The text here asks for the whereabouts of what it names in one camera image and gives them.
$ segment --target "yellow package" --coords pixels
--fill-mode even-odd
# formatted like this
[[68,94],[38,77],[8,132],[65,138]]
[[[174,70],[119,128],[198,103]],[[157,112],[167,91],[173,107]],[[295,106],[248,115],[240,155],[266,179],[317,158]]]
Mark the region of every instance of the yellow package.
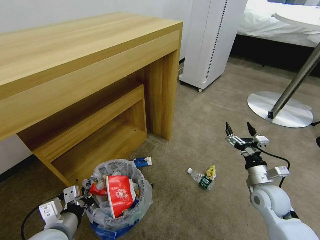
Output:
[[212,165],[210,168],[207,170],[207,177],[210,179],[215,179],[216,177],[216,166]]

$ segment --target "plastic bottle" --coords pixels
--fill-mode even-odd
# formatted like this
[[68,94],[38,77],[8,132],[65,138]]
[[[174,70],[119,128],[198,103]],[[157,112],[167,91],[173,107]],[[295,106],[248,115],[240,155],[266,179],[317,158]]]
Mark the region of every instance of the plastic bottle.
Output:
[[203,189],[208,189],[208,190],[212,189],[214,185],[214,181],[211,180],[209,177],[207,177],[202,173],[199,173],[198,171],[192,170],[191,168],[188,169],[188,173],[197,183],[199,183],[199,185]]

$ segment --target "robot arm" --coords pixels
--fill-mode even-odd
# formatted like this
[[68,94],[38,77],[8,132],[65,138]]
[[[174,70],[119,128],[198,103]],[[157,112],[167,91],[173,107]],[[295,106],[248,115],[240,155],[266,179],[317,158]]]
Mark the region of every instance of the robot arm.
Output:
[[267,169],[262,160],[261,150],[267,147],[269,140],[256,133],[247,123],[251,138],[239,138],[233,135],[226,123],[227,142],[241,151],[248,171],[247,186],[251,204],[260,211],[267,224],[270,240],[319,240],[314,231],[302,223],[291,207],[289,196],[280,187],[272,185],[275,179],[288,176],[287,167]]
[[55,197],[39,206],[39,212],[46,225],[42,232],[30,240],[72,240],[81,223],[84,209],[94,204],[92,197],[81,197],[78,186],[63,190],[65,206]]

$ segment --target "white air purifier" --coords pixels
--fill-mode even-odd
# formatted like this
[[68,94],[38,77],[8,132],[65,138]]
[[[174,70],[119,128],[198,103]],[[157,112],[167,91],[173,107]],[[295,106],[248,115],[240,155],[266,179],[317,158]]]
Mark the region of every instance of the white air purifier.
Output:
[[247,0],[193,0],[179,83],[202,92],[225,70]]

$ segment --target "black cable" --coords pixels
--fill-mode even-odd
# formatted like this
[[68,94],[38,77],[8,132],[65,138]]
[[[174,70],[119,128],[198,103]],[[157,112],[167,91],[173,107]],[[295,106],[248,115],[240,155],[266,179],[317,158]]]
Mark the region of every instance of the black cable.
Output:
[[26,222],[28,220],[28,218],[31,216],[31,214],[38,209],[38,207],[41,205],[42,203],[40,203],[38,206],[36,206],[34,209],[32,209],[24,218],[22,224],[21,224],[21,229],[20,229],[20,235],[21,235],[21,239],[22,240],[26,240],[25,236],[24,236],[24,226],[26,225]]
[[[266,151],[262,150],[262,149],[261,149],[261,148],[259,148],[259,147],[255,147],[255,148],[256,148],[256,149],[258,149],[258,150],[260,150],[261,152],[263,152],[263,153],[265,153],[265,154],[267,154],[267,155],[271,156],[271,157],[279,158],[279,159],[281,159],[281,160],[283,160],[283,161],[286,161],[286,162],[287,162],[287,164],[288,164],[287,169],[289,170],[289,168],[290,168],[290,162],[289,162],[289,160],[288,160],[288,159],[285,159],[285,158],[283,158],[283,157],[279,157],[279,156],[277,156],[277,155],[273,155],[273,154],[271,154],[271,153],[268,153],[268,152],[266,152]],[[285,179],[285,178],[286,178],[286,177],[283,177],[283,178],[281,179],[281,181],[280,181],[280,183],[279,183],[279,188],[281,188],[281,186],[282,186],[283,181],[284,181],[284,179]]]
[[[59,194],[59,195],[56,196],[56,197],[58,197],[60,200],[61,200],[61,198],[62,198],[62,199],[64,198],[64,197],[63,197],[63,193]],[[26,215],[26,217],[24,218],[24,220],[23,220],[23,222],[22,222],[22,224],[21,224],[21,229],[20,229],[20,236],[21,236],[21,239],[22,239],[22,240],[26,240],[26,238],[25,238],[25,236],[24,236],[24,226],[26,225],[26,222],[27,222],[28,218],[31,216],[31,214],[32,214],[35,210],[37,210],[37,209],[39,208],[39,206],[40,206],[41,204],[43,204],[43,203],[40,203],[38,206],[36,206],[34,209],[32,209],[32,210]]]

